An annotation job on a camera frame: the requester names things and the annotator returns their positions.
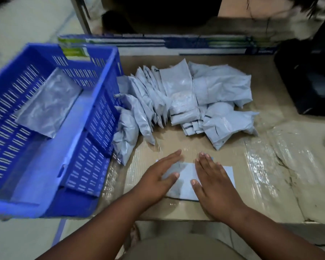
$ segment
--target forearm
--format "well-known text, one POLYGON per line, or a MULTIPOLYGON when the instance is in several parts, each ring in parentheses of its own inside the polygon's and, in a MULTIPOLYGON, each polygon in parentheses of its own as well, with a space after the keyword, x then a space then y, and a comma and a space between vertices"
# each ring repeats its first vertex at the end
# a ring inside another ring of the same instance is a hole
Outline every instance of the forearm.
POLYGON ((325 252, 247 207, 229 226, 263 260, 325 259, 325 252))
POLYGON ((38 260, 109 260, 120 250, 145 205, 131 191, 109 205, 76 232, 65 238, 38 260))

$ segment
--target pile of mailer bags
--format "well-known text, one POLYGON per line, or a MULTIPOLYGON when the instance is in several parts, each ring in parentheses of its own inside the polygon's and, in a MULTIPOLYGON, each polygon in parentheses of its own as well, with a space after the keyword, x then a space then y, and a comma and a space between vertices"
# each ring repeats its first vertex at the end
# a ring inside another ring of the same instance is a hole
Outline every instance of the pile of mailer bags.
POLYGON ((155 145, 153 128, 163 128, 168 120, 180 125, 186 136, 205 133, 219 150, 232 134, 244 131, 257 135, 257 112, 235 111, 251 102, 251 75, 229 65, 208 66, 187 63, 166 69, 138 68, 135 75, 117 77, 121 112, 113 145, 126 165, 139 132, 155 145))

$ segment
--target crate handle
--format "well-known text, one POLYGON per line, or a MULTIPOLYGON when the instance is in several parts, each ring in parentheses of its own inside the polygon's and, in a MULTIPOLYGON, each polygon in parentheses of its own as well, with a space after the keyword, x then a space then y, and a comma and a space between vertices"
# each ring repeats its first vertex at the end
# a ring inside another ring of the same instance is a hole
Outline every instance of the crate handle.
POLYGON ((60 178, 61 176, 63 176, 65 173, 65 167, 66 167, 66 164, 63 164, 63 166, 61 166, 61 168, 60 168, 60 171, 59 171, 59 173, 58 173, 58 176, 57 176, 57 178, 60 178))

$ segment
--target brown cardboard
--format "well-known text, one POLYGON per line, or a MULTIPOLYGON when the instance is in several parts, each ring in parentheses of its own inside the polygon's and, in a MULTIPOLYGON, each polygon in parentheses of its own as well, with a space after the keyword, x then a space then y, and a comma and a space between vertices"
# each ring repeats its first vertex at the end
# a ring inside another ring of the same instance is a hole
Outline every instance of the brown cardboard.
MULTIPOLYGON (((187 137, 180 126, 155 126, 156 146, 139 136, 127 166, 114 172, 117 183, 108 189, 116 190, 116 195, 105 194, 102 203, 129 191, 157 159, 181 148, 186 162, 193 162, 203 151, 233 166, 243 201, 271 219, 325 224, 325 118, 298 115, 272 56, 132 56, 121 57, 121 63, 130 75, 138 66, 166 68, 184 57, 195 63, 229 64, 252 75, 253 102, 244 110, 260 112, 255 119, 259 136, 237 133, 216 151, 205 134, 187 137)), ((209 220, 198 202, 169 198, 148 209, 141 219, 209 220)))

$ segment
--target floor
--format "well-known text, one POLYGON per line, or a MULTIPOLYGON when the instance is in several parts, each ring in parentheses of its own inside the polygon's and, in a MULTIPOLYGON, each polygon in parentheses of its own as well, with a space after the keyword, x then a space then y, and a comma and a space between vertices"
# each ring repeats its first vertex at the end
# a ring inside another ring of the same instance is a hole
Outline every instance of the floor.
MULTIPOLYGON (((0 68, 27 42, 55 42, 58 34, 82 33, 70 0, 12 0, 0 9, 0 68)), ((87 221, 0 220, 0 260, 33 260, 87 221)), ((163 234, 205 234, 230 245, 248 260, 259 259, 236 233, 221 223, 138 221, 137 224, 142 239, 163 234)), ((286 227, 313 244, 325 245, 325 226, 286 227)))

